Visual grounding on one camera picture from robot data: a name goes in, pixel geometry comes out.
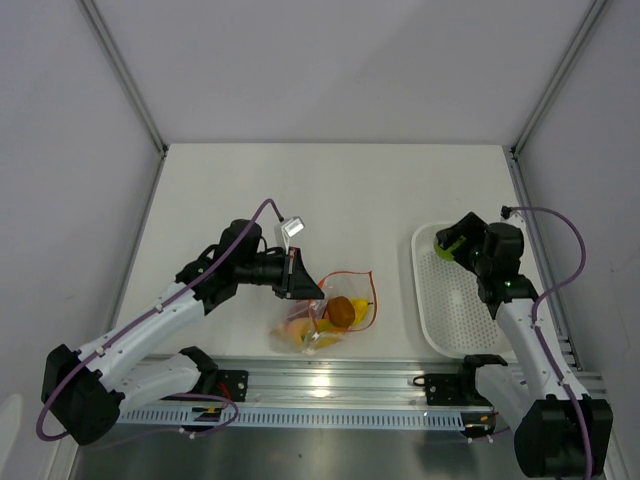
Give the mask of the clear orange zip top bag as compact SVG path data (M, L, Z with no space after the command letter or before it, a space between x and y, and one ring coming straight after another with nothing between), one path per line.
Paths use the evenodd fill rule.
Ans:
M313 355L371 328L378 295L371 270L340 270L318 283L321 300L298 300L269 331L269 346L283 354Z

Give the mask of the green apple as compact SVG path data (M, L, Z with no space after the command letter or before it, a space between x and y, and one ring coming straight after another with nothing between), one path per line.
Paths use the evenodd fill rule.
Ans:
M455 251L462 246L466 241L464 236L458 237L447 248L444 247L444 242L440 241L438 237L434 238L433 249L435 254L444 261L455 262Z

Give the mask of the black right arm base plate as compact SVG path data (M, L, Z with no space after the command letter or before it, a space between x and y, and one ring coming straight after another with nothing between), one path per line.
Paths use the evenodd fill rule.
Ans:
M463 374L420 375L412 379L412 384L423 389L429 406L489 407L491 405L477 392L472 381Z

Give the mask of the brown kiwi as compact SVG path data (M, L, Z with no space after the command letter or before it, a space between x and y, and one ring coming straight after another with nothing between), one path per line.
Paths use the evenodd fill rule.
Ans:
M331 298L326 306L326 314L331 324L337 328L349 328L354 321L354 309L344 296Z

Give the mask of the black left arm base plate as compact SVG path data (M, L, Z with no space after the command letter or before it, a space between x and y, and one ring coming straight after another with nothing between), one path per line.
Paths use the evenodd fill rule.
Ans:
M222 396L234 402L244 402L249 386L246 370L217 370L206 373L197 391L201 394Z

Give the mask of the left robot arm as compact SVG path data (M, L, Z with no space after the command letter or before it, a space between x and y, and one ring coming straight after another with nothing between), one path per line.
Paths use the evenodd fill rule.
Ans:
M230 300L241 285L268 286L285 300L321 300L324 294L304 266L292 238L298 217L275 227L277 244L262 249L261 227L237 219L219 241L184 266L149 310L76 350L61 344L46 358L37 436L47 441L44 418L52 414L63 435L90 445L130 410L166 397L209 398L217 387L215 362L197 347L142 367L140 361L184 327Z

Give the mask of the small yellow orange fruit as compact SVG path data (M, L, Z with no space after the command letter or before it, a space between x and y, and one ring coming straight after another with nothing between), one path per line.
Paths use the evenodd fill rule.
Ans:
M319 350L334 345L342 339L342 331L339 331L328 319L319 319L311 325L307 336L307 347L311 350Z

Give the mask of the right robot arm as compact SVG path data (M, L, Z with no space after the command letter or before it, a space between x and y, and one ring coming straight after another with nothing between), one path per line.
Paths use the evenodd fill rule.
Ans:
M613 412L578 380L539 309L538 293L520 272L523 231L508 219L487 223L473 212L434 238L434 250L476 278L478 297L510 342L524 380L498 355L468 355L456 382L468 403L487 400L513 433L516 459L529 478L591 479L604 471Z

